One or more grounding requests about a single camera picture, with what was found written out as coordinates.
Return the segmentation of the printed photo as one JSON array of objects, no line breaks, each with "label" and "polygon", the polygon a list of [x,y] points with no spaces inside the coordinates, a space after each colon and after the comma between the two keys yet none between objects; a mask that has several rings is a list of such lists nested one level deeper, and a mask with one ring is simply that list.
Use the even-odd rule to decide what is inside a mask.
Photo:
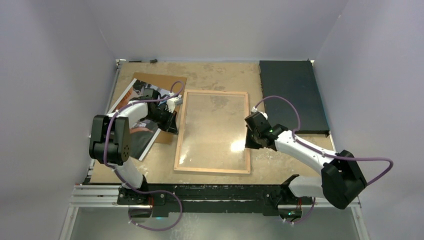
[{"label": "printed photo", "polygon": [[[130,86],[127,87],[126,93],[122,94],[120,98],[112,105],[111,109],[106,115],[114,112],[115,110],[124,106],[132,98],[140,97],[144,90],[155,89],[164,96],[172,92],[171,90],[164,90],[150,83],[145,83],[137,79],[133,79]],[[131,148],[130,157],[142,160],[149,151],[154,140],[161,132],[158,125],[150,120],[138,120],[130,127]]]}]

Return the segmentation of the brown backing board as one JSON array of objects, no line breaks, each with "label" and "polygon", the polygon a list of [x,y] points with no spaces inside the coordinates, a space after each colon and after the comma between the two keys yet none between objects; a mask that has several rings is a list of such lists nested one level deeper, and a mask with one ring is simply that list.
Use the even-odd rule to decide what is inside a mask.
[{"label": "brown backing board", "polygon": [[[187,83],[187,78],[183,76],[135,72],[132,77],[134,79],[140,80],[141,82],[151,84],[167,91],[170,91],[172,85],[177,81],[183,82],[184,85]],[[174,136],[175,135],[172,133],[161,131],[154,142],[158,144],[170,145],[173,142]]]}]

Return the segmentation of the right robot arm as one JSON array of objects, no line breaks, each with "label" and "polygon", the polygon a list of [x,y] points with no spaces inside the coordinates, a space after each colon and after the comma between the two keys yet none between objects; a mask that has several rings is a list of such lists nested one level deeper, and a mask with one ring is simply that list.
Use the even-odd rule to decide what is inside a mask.
[{"label": "right robot arm", "polygon": [[283,125],[271,126],[261,112],[253,112],[244,120],[247,149],[272,149],[297,159],[319,174],[318,177],[292,175],[282,184],[280,196],[284,202],[292,204],[303,197],[322,198],[344,210],[367,187],[349,151],[337,153],[320,148]]}]

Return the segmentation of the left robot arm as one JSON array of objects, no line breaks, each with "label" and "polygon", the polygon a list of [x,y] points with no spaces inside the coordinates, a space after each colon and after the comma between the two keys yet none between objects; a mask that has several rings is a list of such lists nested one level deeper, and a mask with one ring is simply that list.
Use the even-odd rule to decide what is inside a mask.
[{"label": "left robot arm", "polygon": [[124,192],[138,205],[146,203],[149,190],[145,177],[130,161],[130,127],[139,120],[149,120],[157,124],[163,132],[178,134],[176,125],[179,93],[161,95],[153,88],[131,98],[124,106],[107,115],[96,115],[92,120],[88,153],[91,159],[110,168],[120,179]]}]

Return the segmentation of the black mounting plate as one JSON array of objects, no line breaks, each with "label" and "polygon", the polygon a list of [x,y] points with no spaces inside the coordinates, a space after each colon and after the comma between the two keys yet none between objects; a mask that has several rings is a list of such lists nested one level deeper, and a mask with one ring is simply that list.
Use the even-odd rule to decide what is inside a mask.
[{"label": "black mounting plate", "polygon": [[123,186],[118,189],[117,204],[132,209],[146,206],[153,217],[169,213],[239,213],[279,216],[284,207],[296,209],[309,205],[311,197],[295,197],[282,184],[168,184],[149,183],[147,194]]}]

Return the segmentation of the black foam mat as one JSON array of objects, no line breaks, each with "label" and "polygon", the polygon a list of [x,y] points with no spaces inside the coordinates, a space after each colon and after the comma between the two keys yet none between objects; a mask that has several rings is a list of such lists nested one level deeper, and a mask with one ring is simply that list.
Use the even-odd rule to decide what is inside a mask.
[{"label": "black foam mat", "polygon": [[310,60],[261,60],[262,95],[281,96],[297,110],[301,122],[297,134],[329,135],[330,128]]}]

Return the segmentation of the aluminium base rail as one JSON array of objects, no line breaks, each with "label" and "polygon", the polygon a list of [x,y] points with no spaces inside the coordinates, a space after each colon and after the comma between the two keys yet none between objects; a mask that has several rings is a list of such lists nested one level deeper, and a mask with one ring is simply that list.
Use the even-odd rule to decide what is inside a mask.
[{"label": "aluminium base rail", "polygon": [[[71,197],[71,204],[74,207],[123,207],[129,208],[127,205],[119,205],[117,203],[119,187],[121,185],[77,185],[74,187]],[[298,207],[310,207],[314,204],[316,207],[332,207],[332,205],[324,198],[312,199],[311,204],[298,203]],[[136,208],[146,208],[147,206],[137,206]]]}]

